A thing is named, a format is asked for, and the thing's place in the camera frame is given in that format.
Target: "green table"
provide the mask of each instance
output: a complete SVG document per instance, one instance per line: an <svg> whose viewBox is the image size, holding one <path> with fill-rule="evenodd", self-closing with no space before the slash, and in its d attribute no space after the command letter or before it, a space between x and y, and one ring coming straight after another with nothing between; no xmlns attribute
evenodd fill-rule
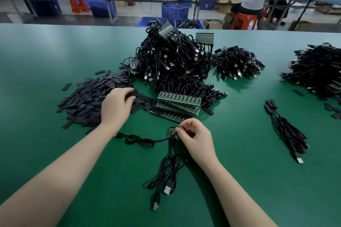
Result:
<svg viewBox="0 0 341 227"><path fill-rule="evenodd" d="M85 135L78 124L67 130L57 104L75 84L101 69L118 71L147 36L144 28L0 24L0 202L72 147ZM202 30L183 30L193 34ZM215 33L214 49L238 45L256 54L266 67L256 79L217 79L206 83L227 91L215 114L199 114L212 132L217 156L241 186L279 226L341 224L341 121L307 91L281 82L280 72L307 44L338 45L341 34L285 31ZM67 91L61 88L74 83ZM150 84L135 87L155 97ZM292 90L304 93L300 97ZM311 146L297 164L271 126L264 100L276 101L281 113L307 137ZM144 110L130 116L126 134L166 137L176 124ZM167 143L152 149L113 139L100 156L59 226L226 226L219 201L193 161L177 174L174 194L161 197L150 211L154 193L145 189L157 173Z"/></svg>

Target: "hand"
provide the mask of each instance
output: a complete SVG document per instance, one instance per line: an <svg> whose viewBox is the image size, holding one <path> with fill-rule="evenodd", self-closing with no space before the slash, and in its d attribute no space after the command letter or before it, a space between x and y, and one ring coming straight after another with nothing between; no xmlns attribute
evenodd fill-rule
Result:
<svg viewBox="0 0 341 227"><path fill-rule="evenodd" d="M102 103L102 122L101 125L120 130L127 121L131 105L135 96L126 99L126 95L132 92L134 88L114 88L105 97Z"/></svg>
<svg viewBox="0 0 341 227"><path fill-rule="evenodd" d="M179 126L184 126L186 130L175 130L200 168L218 161L211 132L199 120L186 119Z"/></svg>

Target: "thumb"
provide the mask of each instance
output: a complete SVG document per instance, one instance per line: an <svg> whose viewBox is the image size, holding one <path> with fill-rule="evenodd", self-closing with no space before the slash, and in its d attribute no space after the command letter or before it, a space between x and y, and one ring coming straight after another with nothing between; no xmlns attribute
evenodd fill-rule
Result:
<svg viewBox="0 0 341 227"><path fill-rule="evenodd" d="M175 128L175 130L176 130L178 136L181 138L182 142L187 147L190 144L190 142L192 141L192 138L182 128Z"/></svg>
<svg viewBox="0 0 341 227"><path fill-rule="evenodd" d="M126 107L131 109L131 106L133 105L134 100L136 99L136 96L130 96L128 99L126 99Z"/></svg>

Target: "stack of circuit boards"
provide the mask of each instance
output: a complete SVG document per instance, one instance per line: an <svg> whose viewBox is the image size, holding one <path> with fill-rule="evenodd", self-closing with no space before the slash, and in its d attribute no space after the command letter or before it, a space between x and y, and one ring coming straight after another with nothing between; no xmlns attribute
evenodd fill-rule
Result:
<svg viewBox="0 0 341 227"><path fill-rule="evenodd" d="M201 98L160 92L156 105L150 113L161 118L181 123L187 118L197 117L200 111Z"/></svg>

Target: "person's left hand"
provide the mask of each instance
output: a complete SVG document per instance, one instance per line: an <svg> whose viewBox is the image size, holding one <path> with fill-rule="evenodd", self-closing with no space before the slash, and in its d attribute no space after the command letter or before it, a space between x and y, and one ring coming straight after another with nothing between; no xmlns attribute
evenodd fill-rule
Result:
<svg viewBox="0 0 341 227"><path fill-rule="evenodd" d="M114 88L102 103L101 125L119 130L129 117L135 96L126 99L134 88Z"/></svg>

